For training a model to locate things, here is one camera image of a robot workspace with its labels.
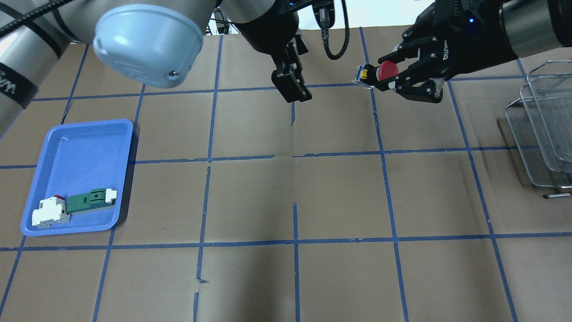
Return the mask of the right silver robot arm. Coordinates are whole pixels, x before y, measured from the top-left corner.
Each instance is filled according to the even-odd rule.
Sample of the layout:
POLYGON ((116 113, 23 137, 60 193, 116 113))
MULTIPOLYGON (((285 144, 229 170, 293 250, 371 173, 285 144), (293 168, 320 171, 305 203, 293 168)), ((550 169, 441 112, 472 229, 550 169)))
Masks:
POLYGON ((439 103, 443 84, 571 45, 569 0, 436 0, 396 49, 361 72, 378 90, 439 103))

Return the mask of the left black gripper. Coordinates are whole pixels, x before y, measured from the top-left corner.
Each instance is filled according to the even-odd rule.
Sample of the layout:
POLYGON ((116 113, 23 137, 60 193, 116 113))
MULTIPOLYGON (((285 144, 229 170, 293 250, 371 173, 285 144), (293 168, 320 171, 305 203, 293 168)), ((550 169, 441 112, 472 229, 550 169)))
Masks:
POLYGON ((255 51, 270 55, 271 80, 288 103, 306 102, 312 94, 303 79, 299 55, 308 53, 299 29, 298 11, 312 6, 333 10, 332 0, 234 0, 232 23, 255 51))

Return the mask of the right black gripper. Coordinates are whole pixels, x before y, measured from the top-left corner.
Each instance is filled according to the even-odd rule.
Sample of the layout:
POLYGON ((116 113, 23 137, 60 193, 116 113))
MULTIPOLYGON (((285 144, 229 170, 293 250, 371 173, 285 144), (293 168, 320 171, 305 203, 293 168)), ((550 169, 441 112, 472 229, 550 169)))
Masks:
POLYGON ((516 60, 503 26, 503 4, 502 0, 431 3, 403 33, 403 42, 378 59, 379 65, 417 59, 407 68, 406 79, 397 75, 374 87, 410 101, 437 104, 443 100, 445 80, 516 60))

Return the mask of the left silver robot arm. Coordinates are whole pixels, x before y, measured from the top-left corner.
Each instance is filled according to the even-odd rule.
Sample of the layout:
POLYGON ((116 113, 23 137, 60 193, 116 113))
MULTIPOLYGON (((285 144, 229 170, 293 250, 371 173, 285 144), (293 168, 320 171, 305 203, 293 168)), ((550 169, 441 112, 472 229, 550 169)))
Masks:
POLYGON ((288 102, 311 99, 299 56, 307 52, 298 11, 333 9, 331 0, 3 0, 1 2, 1 134, 72 42, 89 43, 98 59, 147 86, 170 89, 187 78, 216 9, 276 66, 272 81, 288 102))

